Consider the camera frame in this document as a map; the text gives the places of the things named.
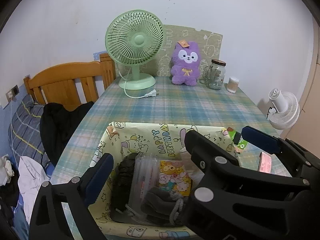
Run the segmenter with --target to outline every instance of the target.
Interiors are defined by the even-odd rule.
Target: cotton swab container
[[[239,85],[239,79],[230,77],[227,85],[227,91],[231,93],[235,93],[237,91],[238,85]]]

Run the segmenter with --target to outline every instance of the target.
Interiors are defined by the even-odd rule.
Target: wall outlet
[[[8,103],[11,102],[11,99],[14,98],[16,95],[19,94],[18,85],[15,85],[12,89],[10,89],[5,96],[7,97]]]

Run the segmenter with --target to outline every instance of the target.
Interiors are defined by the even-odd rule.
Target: plaid tablecloth
[[[250,125],[270,135],[278,135],[240,89],[232,94],[225,87],[215,91],[199,83],[195,87],[177,86],[171,84],[169,77],[156,77],[154,89],[159,92],[158,96],[132,99],[124,94],[118,82],[119,79],[115,80],[106,89],[74,132],[52,174],[52,184],[66,183],[74,176],[84,174],[103,132],[112,121],[230,126],[240,132]],[[129,90],[128,94],[143,96],[152,89]],[[239,157],[241,166],[257,170],[260,152],[249,144]],[[289,175],[275,156],[272,156],[271,173]],[[65,213],[74,237],[80,239],[67,205]]]

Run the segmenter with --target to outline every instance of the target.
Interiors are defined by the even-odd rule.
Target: white wall
[[[23,0],[0,34],[0,98],[49,66],[91,61],[107,26],[142,8],[164,24],[223,34],[227,76],[264,110],[279,87],[300,98],[311,64],[312,16],[301,0]]]

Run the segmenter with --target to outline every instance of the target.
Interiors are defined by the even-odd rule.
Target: wooden bed frame
[[[40,104],[60,103],[72,111],[81,105],[75,80],[80,78],[87,102],[96,102],[98,92],[94,77],[102,76],[104,89],[116,78],[115,64],[108,53],[100,54],[100,61],[72,62],[47,68],[32,79],[23,79],[27,93]]]

